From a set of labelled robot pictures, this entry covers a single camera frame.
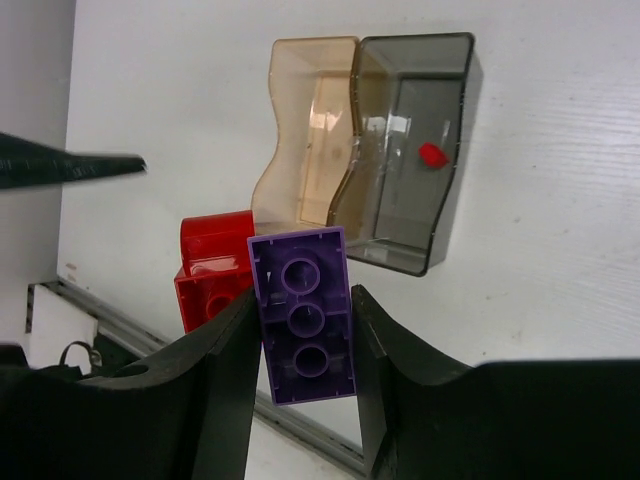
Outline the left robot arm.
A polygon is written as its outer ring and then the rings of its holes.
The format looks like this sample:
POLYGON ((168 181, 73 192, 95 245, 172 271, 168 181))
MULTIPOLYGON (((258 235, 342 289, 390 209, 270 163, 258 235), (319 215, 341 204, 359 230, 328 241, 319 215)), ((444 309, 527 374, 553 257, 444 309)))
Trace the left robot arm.
POLYGON ((94 181, 146 171, 139 155, 72 153, 1 133, 1 189, 94 181))

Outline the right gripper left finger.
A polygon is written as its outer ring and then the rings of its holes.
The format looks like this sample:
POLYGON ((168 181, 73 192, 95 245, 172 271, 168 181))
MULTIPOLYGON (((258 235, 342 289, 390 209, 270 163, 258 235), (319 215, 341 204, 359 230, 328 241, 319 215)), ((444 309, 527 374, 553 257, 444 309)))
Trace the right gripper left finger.
POLYGON ((32 369, 22 348, 1 348, 1 475, 5 479, 240 479, 254 400, 198 387, 233 377, 257 389, 260 327, 252 290, 192 331, 241 326, 213 359, 166 383, 32 369))

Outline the purple lego brick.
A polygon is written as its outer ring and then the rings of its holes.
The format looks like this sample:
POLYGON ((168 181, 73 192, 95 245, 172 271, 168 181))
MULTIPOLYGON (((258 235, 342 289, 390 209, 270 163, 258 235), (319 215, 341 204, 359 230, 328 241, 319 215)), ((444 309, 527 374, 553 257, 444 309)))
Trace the purple lego brick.
POLYGON ((344 229, 254 236, 247 244, 273 403, 353 396, 344 229))

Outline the small red lego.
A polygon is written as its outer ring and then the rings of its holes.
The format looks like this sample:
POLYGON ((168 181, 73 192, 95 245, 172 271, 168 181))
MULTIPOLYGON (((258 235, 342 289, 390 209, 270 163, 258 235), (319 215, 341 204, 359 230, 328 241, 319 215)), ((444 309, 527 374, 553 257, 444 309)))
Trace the small red lego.
POLYGON ((430 169, 442 169, 449 163, 447 155, 433 143, 424 143, 419 148, 419 155, 424 165, 430 169))

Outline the red lego brick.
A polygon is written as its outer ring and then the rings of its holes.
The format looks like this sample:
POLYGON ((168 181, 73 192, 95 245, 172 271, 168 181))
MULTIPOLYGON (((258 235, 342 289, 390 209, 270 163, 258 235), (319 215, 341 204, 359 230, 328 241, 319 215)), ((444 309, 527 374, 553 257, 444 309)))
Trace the red lego brick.
POLYGON ((182 266, 174 278, 184 331, 214 319, 253 284, 249 210, 188 217, 180 226, 182 266))

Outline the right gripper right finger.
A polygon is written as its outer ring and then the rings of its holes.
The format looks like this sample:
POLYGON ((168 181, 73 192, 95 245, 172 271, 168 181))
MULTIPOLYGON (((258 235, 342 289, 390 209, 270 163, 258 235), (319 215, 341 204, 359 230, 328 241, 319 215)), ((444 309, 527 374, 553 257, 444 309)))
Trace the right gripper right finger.
POLYGON ((635 359, 468 366, 352 291, 354 367, 372 479, 635 479, 635 359))

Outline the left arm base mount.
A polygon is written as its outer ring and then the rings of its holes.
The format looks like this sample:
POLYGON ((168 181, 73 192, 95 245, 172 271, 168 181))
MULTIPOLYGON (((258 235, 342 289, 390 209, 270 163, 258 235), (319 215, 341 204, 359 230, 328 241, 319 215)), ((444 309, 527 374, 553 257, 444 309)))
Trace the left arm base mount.
POLYGON ((143 373, 142 360, 171 342, 60 279, 28 287, 25 330, 31 367, 77 367, 89 377, 143 373))

